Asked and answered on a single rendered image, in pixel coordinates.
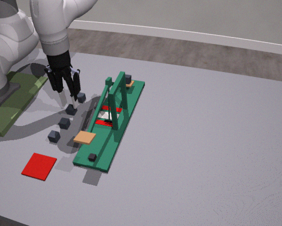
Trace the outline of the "red flat square plate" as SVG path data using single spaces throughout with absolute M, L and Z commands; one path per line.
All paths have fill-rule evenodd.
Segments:
M 56 158 L 34 153 L 22 171 L 22 175 L 45 181 Z

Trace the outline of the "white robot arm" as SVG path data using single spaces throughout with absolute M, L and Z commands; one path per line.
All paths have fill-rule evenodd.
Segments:
M 6 74 L 41 42 L 43 52 L 58 56 L 70 48 L 67 28 L 98 0 L 29 0 L 31 18 L 16 0 L 0 0 L 0 106 L 18 89 Z

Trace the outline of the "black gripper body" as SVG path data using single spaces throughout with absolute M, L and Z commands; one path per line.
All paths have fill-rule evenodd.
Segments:
M 54 72 L 55 69 L 58 69 L 58 76 L 62 77 L 61 70 L 65 71 L 66 76 L 68 76 L 71 72 L 72 65 L 70 63 L 70 54 L 69 50 L 61 55 L 56 56 L 47 56 L 47 60 L 49 63 L 50 69 Z M 73 67 L 72 67 L 73 68 Z

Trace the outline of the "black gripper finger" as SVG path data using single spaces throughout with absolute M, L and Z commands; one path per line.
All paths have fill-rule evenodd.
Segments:
M 71 73 L 68 76 L 66 76 L 64 70 L 61 70 L 60 73 L 62 74 L 63 79 L 67 83 L 67 86 L 68 86 L 69 91 L 71 93 L 70 96 L 71 96 L 71 99 L 72 99 L 73 107 L 74 107 L 74 109 L 76 109 L 77 106 L 79 105 L 77 95 L 81 91 L 80 79 L 79 79 L 80 70 L 79 69 L 75 70 L 72 67 L 70 67 L 70 68 L 71 68 L 73 79 L 71 77 Z
M 44 71 L 46 72 L 49 78 L 52 89 L 59 93 L 62 106 L 64 107 L 67 104 L 67 99 L 66 99 L 65 91 L 63 89 L 64 87 L 63 87 L 62 77 L 58 76 L 58 69 L 55 69 L 53 72 L 50 69 L 49 65 L 47 65 Z

